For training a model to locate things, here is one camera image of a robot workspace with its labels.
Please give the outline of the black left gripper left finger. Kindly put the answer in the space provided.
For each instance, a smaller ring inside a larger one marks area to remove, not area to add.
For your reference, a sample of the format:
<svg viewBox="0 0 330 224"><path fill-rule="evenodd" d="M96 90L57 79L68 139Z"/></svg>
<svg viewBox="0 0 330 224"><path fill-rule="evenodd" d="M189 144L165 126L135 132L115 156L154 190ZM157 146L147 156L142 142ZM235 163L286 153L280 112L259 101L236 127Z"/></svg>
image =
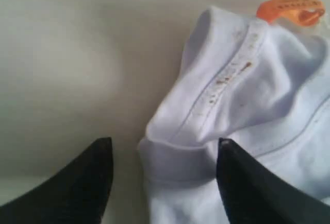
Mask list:
<svg viewBox="0 0 330 224"><path fill-rule="evenodd" d="M2 205L1 223L101 223L112 182L112 140L104 137L51 178Z"/></svg>

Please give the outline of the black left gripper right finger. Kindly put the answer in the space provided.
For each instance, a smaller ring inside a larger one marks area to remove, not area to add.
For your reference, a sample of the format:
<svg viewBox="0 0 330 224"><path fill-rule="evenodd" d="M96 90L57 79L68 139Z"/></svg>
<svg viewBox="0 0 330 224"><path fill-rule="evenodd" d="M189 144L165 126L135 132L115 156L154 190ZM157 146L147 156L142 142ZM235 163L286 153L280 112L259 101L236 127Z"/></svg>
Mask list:
<svg viewBox="0 0 330 224"><path fill-rule="evenodd" d="M280 179L231 139L219 139L216 179L230 223L329 223L329 205Z"/></svg>

